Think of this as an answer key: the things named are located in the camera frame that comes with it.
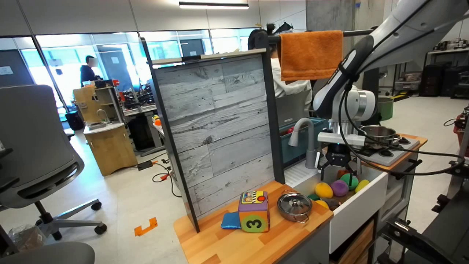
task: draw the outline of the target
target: purple ball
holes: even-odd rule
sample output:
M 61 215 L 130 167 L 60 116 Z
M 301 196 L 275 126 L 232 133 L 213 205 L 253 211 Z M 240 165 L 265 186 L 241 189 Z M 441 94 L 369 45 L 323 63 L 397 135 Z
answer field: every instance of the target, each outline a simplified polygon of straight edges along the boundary
M 331 183 L 335 196 L 344 196 L 348 193 L 348 186 L 342 180 L 335 180 Z

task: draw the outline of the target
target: gray floor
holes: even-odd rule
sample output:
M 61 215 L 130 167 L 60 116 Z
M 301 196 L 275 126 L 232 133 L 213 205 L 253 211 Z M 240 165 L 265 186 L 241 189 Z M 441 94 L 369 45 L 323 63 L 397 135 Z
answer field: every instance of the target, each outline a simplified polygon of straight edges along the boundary
M 394 104 L 394 117 L 383 121 L 397 132 L 427 138 L 426 151 L 455 152 L 457 141 L 451 127 L 444 127 L 446 119 L 457 116 L 467 99 L 413 97 Z M 172 231 L 172 221 L 184 214 L 183 202 L 171 195 L 169 182 L 152 183 L 150 176 L 161 170 L 125 168 L 109 176 L 101 176 L 87 145 L 80 136 L 71 143 L 83 157 L 86 168 L 67 187 L 48 196 L 43 205 L 58 212 L 98 196 L 103 207 L 99 212 L 86 209 L 77 217 L 102 220 L 108 231 L 96 236 L 90 229 L 62 230 L 64 240 L 82 240 L 96 252 L 96 262 L 184 262 L 183 252 Z M 420 171 L 446 165 L 448 158 L 420 155 Z M 448 176 L 416 177 L 408 218 L 417 230 L 423 230 L 435 217 L 430 211 L 435 198 L 445 190 Z M 5 230 L 32 226 L 36 218 L 33 207 L 0 212 Z M 147 224 L 156 217 L 158 227 L 145 236 L 133 236 L 133 227 Z

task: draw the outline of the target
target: orange tape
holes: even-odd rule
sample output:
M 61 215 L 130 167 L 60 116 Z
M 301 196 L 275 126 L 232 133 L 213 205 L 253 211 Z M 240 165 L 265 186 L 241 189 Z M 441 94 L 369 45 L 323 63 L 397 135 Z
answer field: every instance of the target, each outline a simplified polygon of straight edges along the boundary
M 143 229 L 142 226 L 137 226 L 133 229 L 134 236 L 143 236 L 150 229 L 155 229 L 158 226 L 156 217 L 150 217 L 147 221 L 149 221 L 147 227 Z

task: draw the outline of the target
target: orange towel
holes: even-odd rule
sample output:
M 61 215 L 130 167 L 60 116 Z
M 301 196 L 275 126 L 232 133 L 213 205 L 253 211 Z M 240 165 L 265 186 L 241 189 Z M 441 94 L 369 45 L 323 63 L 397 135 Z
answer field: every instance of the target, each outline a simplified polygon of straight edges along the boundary
M 341 60 L 341 31 L 293 32 L 281 35 L 282 80 L 326 79 Z

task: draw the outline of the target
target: chair wheel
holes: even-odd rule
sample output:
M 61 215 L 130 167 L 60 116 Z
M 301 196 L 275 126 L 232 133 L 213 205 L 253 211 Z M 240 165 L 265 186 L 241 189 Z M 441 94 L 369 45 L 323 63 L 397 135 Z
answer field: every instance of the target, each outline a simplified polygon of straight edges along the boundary
M 102 234 L 102 233 L 105 233 L 105 230 L 106 230 L 106 226 L 105 226 L 105 224 L 99 224 L 99 226 L 93 227 L 93 231 L 95 231 L 96 234 Z
M 99 201 L 90 204 L 92 211 L 99 211 L 102 204 Z
M 60 239 L 61 239 L 61 233 L 60 233 L 60 231 L 55 231 L 55 233 L 52 233 L 52 237 L 54 237 L 55 240 L 60 240 Z

